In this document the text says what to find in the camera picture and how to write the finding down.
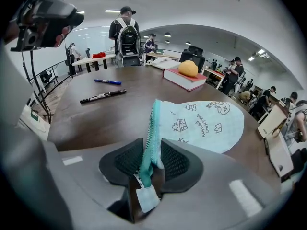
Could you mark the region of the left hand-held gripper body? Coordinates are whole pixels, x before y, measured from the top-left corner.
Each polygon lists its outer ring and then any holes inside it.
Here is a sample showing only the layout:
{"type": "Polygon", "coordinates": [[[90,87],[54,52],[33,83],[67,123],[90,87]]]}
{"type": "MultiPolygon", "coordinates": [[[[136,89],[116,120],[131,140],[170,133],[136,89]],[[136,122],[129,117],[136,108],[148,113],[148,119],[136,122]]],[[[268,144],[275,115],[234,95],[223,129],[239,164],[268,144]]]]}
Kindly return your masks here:
{"type": "Polygon", "coordinates": [[[19,34],[12,52],[55,48],[55,38],[66,26],[72,31],[84,21],[84,15],[64,0],[28,0],[15,19],[19,34]]]}

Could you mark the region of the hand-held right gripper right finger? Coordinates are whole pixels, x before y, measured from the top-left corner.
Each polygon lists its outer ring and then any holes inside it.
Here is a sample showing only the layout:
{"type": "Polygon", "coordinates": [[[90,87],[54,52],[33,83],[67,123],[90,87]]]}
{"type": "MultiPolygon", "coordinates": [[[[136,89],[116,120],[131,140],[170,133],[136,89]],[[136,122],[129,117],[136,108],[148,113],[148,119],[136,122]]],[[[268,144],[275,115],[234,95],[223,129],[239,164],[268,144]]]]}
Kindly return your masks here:
{"type": "Polygon", "coordinates": [[[161,140],[162,179],[156,183],[158,193],[183,193],[192,188],[203,175],[203,149],[187,143],[161,140]]]}

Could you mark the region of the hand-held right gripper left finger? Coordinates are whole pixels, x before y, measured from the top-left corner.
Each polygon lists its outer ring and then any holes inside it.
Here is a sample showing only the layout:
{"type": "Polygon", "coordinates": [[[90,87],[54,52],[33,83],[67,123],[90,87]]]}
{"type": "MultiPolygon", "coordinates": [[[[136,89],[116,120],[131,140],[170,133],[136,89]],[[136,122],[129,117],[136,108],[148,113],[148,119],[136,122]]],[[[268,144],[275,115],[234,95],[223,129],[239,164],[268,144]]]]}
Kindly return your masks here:
{"type": "Polygon", "coordinates": [[[127,186],[139,169],[142,156],[143,139],[138,138],[104,155],[99,161],[99,170],[111,184],[127,186]]]}

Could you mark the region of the person's left hand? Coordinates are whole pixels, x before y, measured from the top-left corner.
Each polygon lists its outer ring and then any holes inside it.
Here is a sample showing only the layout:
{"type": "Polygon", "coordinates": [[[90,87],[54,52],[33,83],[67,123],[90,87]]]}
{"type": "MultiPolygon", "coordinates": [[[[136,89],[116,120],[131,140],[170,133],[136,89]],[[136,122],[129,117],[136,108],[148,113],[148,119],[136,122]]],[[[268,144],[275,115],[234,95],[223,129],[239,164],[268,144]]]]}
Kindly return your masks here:
{"type": "Polygon", "coordinates": [[[66,26],[62,29],[61,34],[57,35],[55,38],[55,44],[54,47],[59,47],[63,40],[67,37],[67,35],[70,33],[70,27],[66,26]]]}

